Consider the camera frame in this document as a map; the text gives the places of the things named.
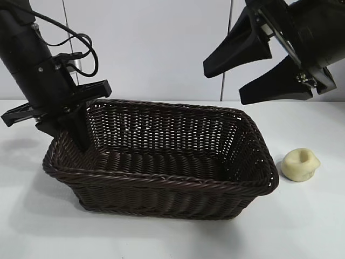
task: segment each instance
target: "dough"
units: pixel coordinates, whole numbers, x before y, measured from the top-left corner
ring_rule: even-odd
[[[283,174],[292,181],[304,182],[314,176],[321,162],[308,148],[298,148],[286,155],[281,164]]]

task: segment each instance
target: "wire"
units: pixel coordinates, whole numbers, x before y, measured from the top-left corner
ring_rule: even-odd
[[[36,34],[37,34],[38,38],[39,38],[42,42],[44,42],[46,45],[48,45],[48,46],[50,46],[50,47],[59,47],[59,46],[62,46],[62,45],[64,45],[64,44],[66,44],[69,40],[75,38],[75,36],[70,36],[68,39],[64,40],[64,41],[61,42],[61,43],[58,43],[58,44],[50,44],[50,43],[48,43],[48,42],[46,42],[46,41],[44,40],[44,38],[43,38],[42,35],[39,33],[39,31],[36,31]],[[91,41],[91,39],[90,39],[90,37],[89,37],[88,35],[83,34],[83,33],[79,33],[78,35],[81,36],[81,37],[86,38],[86,39],[88,40],[89,44],[92,46],[92,41]]]
[[[98,68],[99,68],[99,60],[98,60],[97,54],[96,54],[95,50],[92,48],[92,45],[91,45],[89,42],[87,42],[82,36],[80,36],[80,35],[79,35],[78,33],[76,33],[75,31],[73,31],[73,30],[71,30],[70,28],[64,26],[63,24],[61,24],[61,23],[55,21],[55,20],[52,19],[52,18],[49,18],[49,17],[47,17],[47,16],[45,16],[45,15],[42,15],[42,14],[40,14],[40,13],[38,13],[38,12],[31,11],[31,10],[28,10],[28,9],[26,9],[26,8],[23,8],[23,7],[21,7],[20,5],[14,3],[14,2],[11,2],[11,1],[9,1],[9,0],[3,0],[3,1],[6,2],[6,3],[8,3],[8,4],[10,4],[10,5],[12,5],[12,6],[14,6],[15,8],[17,8],[17,9],[23,11],[23,12],[26,12],[26,13],[29,13],[29,14],[31,14],[31,15],[34,15],[34,16],[36,16],[36,17],[38,17],[38,18],[41,18],[42,20],[45,20],[46,22],[49,22],[49,23],[51,23],[51,24],[53,24],[53,25],[55,25],[55,26],[57,26],[57,27],[59,27],[59,28],[65,30],[65,31],[69,32],[69,33],[70,33],[71,35],[73,35],[75,38],[77,38],[78,40],[80,40],[85,46],[87,46],[87,48],[89,49],[89,53],[91,53],[92,56],[93,56],[93,58],[94,58],[94,61],[95,61],[95,68],[94,68],[94,71],[93,71],[91,74],[88,74],[88,73],[84,73],[84,72],[82,72],[81,70],[77,69],[76,66],[74,66],[74,65],[72,65],[72,64],[67,64],[66,66],[70,66],[70,67],[74,68],[78,73],[80,73],[80,74],[81,74],[82,76],[84,76],[84,77],[94,77],[94,76],[97,74]]]
[[[70,39],[75,38],[75,36],[70,36],[68,39],[64,40],[64,41],[61,42],[61,43],[58,43],[58,44],[50,44],[50,43],[48,43],[48,42],[46,42],[46,41],[44,40],[44,38],[43,38],[42,35],[40,34],[39,30],[35,30],[35,31],[36,31],[36,34],[37,34],[38,38],[39,38],[42,42],[44,42],[47,46],[50,46],[50,47],[59,47],[59,46],[62,46],[62,45],[64,45],[64,44],[66,44]],[[90,46],[92,46],[92,40],[91,40],[91,38],[90,38],[88,35],[86,35],[86,34],[84,34],[84,33],[79,33],[78,35],[81,36],[81,37],[86,38],[86,39],[88,40]],[[90,50],[88,50],[85,54],[78,54],[78,55],[71,55],[71,54],[61,53],[61,54],[60,54],[60,58],[62,58],[62,59],[64,59],[64,60],[83,59],[83,58],[87,57],[90,53],[91,53]]]

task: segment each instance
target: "wicker basket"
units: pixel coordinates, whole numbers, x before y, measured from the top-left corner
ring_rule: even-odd
[[[91,211],[232,219],[279,178],[255,123],[210,106],[97,100],[87,109],[92,146],[66,132],[43,162]]]

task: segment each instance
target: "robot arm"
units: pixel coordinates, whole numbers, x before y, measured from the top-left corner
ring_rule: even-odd
[[[345,58],[345,1],[246,0],[246,7],[221,45],[204,62],[205,75],[272,58],[275,36],[288,56],[267,74],[240,89],[243,104],[277,99],[307,100],[311,88],[336,88],[327,66]]]
[[[90,49],[88,53],[59,54],[52,57],[43,41],[35,16],[67,30]],[[71,60],[92,53],[94,76],[98,70],[97,56],[91,42],[58,22],[32,11],[29,0],[0,0],[0,58],[16,80],[28,103],[7,111],[2,119],[7,126],[35,118],[36,127],[53,137],[61,129],[69,131],[80,149],[89,146],[86,125],[86,101],[108,97],[108,82],[77,86],[70,76]]]

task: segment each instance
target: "white table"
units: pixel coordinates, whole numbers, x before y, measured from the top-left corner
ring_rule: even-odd
[[[0,111],[22,103],[0,101]],[[0,258],[345,258],[345,103],[185,103],[240,108],[275,162],[308,147],[322,166],[304,183],[281,177],[232,221],[93,214],[42,171],[51,138],[33,120],[0,123]]]

